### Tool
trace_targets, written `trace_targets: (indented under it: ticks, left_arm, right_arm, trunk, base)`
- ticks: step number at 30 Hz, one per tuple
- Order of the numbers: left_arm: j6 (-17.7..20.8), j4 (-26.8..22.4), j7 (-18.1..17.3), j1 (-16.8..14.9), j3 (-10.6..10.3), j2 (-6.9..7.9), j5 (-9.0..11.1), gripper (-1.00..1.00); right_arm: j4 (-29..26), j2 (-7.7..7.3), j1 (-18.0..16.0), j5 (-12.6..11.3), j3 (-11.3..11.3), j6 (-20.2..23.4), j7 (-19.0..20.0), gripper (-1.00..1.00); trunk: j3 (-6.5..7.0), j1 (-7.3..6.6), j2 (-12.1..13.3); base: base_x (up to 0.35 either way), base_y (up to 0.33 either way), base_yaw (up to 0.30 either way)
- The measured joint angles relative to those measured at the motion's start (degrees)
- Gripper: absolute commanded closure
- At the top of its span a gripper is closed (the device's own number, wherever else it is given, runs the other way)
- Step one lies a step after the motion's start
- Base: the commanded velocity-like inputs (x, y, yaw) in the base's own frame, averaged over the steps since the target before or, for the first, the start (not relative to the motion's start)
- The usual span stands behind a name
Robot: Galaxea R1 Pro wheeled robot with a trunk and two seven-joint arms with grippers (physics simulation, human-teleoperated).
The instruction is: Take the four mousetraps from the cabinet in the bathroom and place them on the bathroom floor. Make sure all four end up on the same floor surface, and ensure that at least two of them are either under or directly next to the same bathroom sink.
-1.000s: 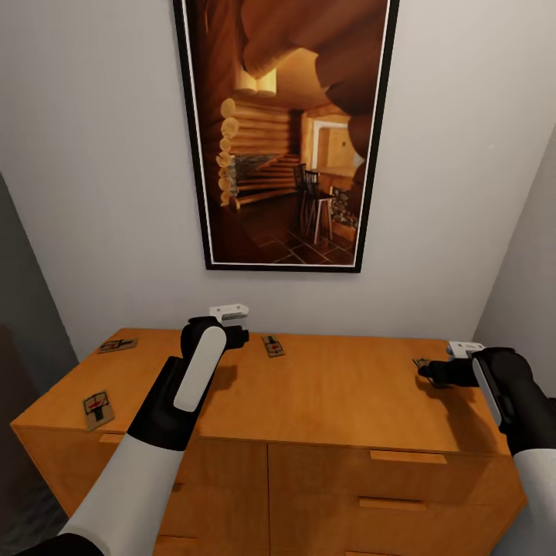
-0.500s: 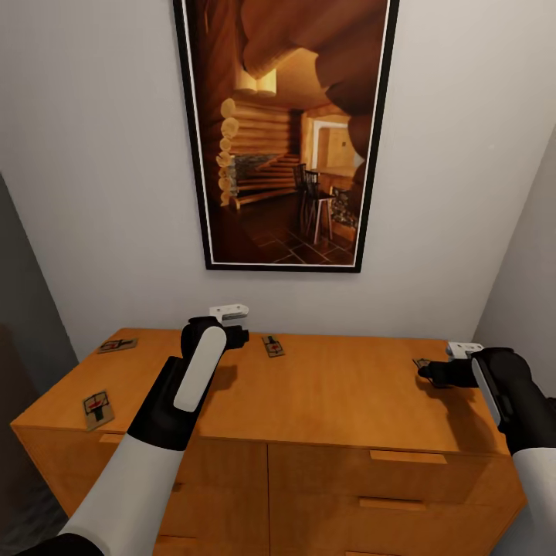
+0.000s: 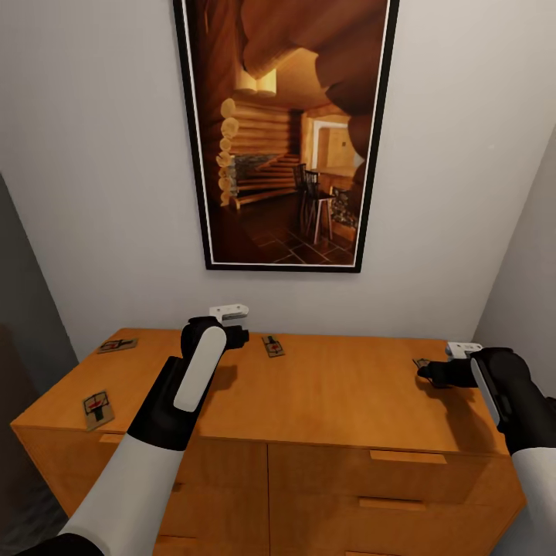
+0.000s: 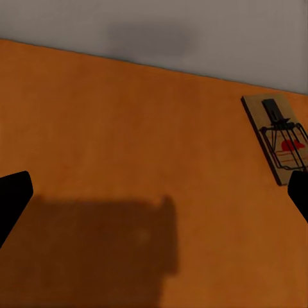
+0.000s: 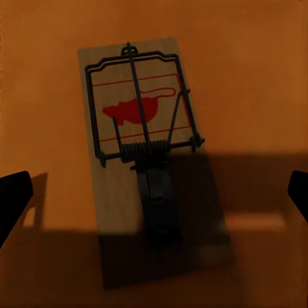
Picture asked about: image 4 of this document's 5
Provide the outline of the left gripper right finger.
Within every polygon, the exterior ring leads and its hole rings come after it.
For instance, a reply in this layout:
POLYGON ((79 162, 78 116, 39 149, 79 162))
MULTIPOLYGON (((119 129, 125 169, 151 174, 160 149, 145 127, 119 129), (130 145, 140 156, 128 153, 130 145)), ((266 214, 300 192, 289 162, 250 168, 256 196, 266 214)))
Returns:
POLYGON ((308 222, 308 173, 293 171, 287 192, 308 222))

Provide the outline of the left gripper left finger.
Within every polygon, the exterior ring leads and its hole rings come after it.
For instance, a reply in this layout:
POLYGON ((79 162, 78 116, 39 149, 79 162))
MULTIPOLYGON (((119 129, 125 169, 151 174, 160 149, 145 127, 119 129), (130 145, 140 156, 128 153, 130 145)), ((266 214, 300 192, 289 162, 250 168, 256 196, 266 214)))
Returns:
POLYGON ((0 178, 0 247, 33 196, 28 171, 0 178))

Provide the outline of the mousetrap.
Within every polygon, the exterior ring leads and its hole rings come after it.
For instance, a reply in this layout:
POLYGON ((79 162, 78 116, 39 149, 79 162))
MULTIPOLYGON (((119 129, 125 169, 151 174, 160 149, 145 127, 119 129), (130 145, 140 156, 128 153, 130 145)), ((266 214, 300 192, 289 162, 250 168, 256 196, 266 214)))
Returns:
POLYGON ((308 173, 308 134, 283 92, 243 96, 242 104, 279 187, 308 173))

